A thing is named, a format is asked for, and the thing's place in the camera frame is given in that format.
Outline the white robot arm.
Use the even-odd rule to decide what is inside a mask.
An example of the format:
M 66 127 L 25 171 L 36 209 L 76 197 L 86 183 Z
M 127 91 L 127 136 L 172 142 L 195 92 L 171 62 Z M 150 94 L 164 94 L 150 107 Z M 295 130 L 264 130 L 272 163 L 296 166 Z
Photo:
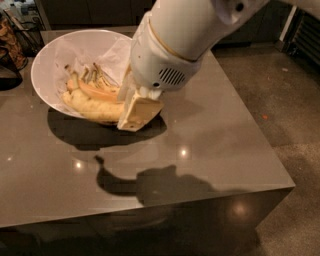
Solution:
M 187 85 L 206 53 L 270 1 L 156 0 L 132 38 L 117 128 L 136 132 L 148 124 L 163 108 L 161 95 Z

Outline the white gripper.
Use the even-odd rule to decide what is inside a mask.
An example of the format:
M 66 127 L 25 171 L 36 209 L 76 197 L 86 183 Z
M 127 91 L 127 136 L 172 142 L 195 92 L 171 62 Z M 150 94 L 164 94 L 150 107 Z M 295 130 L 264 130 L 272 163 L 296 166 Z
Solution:
M 157 38 L 147 12 L 135 32 L 127 67 L 119 89 L 118 100 L 124 102 L 117 128 L 136 132 L 147 125 L 163 108 L 163 102 L 142 97 L 136 83 L 148 89 L 179 90 L 200 69 L 201 61 L 184 60 L 168 49 Z

